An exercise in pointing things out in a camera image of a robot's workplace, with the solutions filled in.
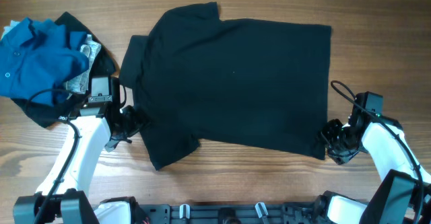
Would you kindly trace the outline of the black polo shirt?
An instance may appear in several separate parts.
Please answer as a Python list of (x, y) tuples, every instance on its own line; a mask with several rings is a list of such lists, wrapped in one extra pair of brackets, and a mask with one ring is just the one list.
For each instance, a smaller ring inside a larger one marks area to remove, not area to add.
[(221, 20), (215, 2), (167, 11), (130, 39), (121, 83), (144, 117), (140, 130), (160, 170), (201, 139), (324, 159), (330, 26)]

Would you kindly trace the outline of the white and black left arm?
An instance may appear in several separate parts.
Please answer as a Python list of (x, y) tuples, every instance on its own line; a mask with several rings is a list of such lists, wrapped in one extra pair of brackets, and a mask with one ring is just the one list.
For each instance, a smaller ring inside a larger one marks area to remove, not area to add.
[(141, 127), (142, 117), (132, 106), (91, 108), (69, 121), (69, 132), (48, 176), (31, 196), (13, 206), (15, 223), (149, 223), (148, 214), (133, 197), (102, 201), (93, 207), (87, 193), (102, 151), (129, 141)]

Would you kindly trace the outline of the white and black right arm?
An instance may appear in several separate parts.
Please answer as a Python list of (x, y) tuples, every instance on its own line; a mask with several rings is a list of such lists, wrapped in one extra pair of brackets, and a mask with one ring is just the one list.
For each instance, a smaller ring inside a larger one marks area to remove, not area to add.
[(408, 147), (401, 125), (384, 116), (359, 116), (356, 122), (329, 121), (318, 134), (328, 156), (345, 164), (368, 153), (381, 179), (369, 203), (326, 192), (313, 217), (330, 223), (429, 223), (430, 174)]

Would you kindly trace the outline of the black shirt in pile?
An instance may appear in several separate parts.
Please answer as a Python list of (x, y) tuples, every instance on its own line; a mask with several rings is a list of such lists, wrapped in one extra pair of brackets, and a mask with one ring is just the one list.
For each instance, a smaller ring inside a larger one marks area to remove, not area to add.
[[(56, 25), (65, 25), (68, 31), (84, 31), (92, 36), (93, 41), (101, 43), (91, 30), (67, 11), (56, 19), (55, 23)], [(97, 54), (95, 61), (90, 68), (90, 76), (107, 76), (112, 75), (115, 71), (115, 61), (108, 53), (106, 47), (102, 45), (100, 52)], [(43, 121), (41, 118), (58, 118), (60, 116), (68, 115), (70, 111), (72, 111), (77, 104), (82, 102), (89, 93), (90, 92), (87, 91), (84, 95), (71, 96), (68, 100), (65, 100), (63, 103), (58, 103), (53, 107), (31, 102), (29, 103), (27, 110), (25, 110), (27, 100), (12, 99), (12, 101), (37, 125), (43, 128), (48, 128), (53, 124), (53, 122)]]

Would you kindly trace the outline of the blue polo shirt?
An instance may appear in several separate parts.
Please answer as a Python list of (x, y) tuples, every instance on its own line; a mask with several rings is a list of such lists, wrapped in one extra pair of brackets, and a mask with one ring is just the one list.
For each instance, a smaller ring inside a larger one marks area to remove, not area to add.
[(14, 28), (14, 38), (1, 39), (1, 95), (54, 106), (69, 94), (55, 92), (63, 83), (89, 69), (80, 51), (87, 38), (83, 31), (68, 31), (52, 20), (25, 18)]

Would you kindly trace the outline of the white garment under pile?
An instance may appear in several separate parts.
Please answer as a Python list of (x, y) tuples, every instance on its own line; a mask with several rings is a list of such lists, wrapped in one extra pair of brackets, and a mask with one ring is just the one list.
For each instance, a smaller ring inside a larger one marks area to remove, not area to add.
[(20, 23), (21, 21), (11, 20), (9, 25), (3, 28), (3, 34), (1, 35), (1, 39), (4, 39), (5, 37), (14, 38), (16, 35), (14, 28)]

